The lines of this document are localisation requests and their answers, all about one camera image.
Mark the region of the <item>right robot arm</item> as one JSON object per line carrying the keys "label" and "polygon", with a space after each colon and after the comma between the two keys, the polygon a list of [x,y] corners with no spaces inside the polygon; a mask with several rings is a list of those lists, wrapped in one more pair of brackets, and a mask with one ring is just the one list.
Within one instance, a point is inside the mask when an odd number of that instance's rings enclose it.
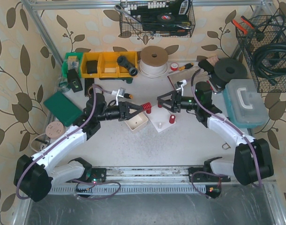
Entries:
{"label": "right robot arm", "polygon": [[234,176],[240,184],[261,183],[274,175],[274,168],[268,142],[256,139],[235,126],[212,101],[212,90],[207,82],[198,82],[192,87],[192,97],[173,90],[157,97],[158,104],[172,113],[181,110],[194,111],[196,119],[206,128],[217,133],[231,147],[234,158],[225,160],[216,157],[209,162],[209,173]]}

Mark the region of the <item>white spring tray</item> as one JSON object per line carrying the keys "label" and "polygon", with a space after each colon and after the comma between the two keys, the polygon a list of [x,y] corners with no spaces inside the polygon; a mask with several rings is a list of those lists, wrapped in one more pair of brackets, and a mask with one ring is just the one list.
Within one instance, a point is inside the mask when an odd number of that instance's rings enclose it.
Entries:
{"label": "white spring tray", "polygon": [[133,118],[126,120],[125,123],[132,133],[137,133],[147,126],[148,121],[148,117],[141,112]]}

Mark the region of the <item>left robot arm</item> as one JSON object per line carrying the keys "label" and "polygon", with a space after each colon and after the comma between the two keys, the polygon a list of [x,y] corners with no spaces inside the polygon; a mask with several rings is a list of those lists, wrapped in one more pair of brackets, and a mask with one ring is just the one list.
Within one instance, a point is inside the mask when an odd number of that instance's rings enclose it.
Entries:
{"label": "left robot arm", "polygon": [[89,140],[100,129],[101,121],[130,120],[151,107],[150,103],[136,105],[127,101],[108,105],[103,94],[92,94],[83,114],[61,137],[33,156],[22,155],[18,159],[14,176],[16,196],[23,199],[19,194],[22,191],[25,198],[38,202],[48,195],[52,187],[67,181],[96,184],[92,165],[83,158],[75,158],[64,166],[58,166],[58,163]]}

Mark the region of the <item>orange black screwdriver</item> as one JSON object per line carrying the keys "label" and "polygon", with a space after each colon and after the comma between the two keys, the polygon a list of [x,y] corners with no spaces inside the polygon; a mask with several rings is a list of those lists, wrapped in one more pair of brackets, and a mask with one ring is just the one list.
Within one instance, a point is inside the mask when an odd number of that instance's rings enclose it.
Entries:
{"label": "orange black screwdriver", "polygon": [[126,99],[133,99],[133,96],[131,94],[125,93],[124,98]]}

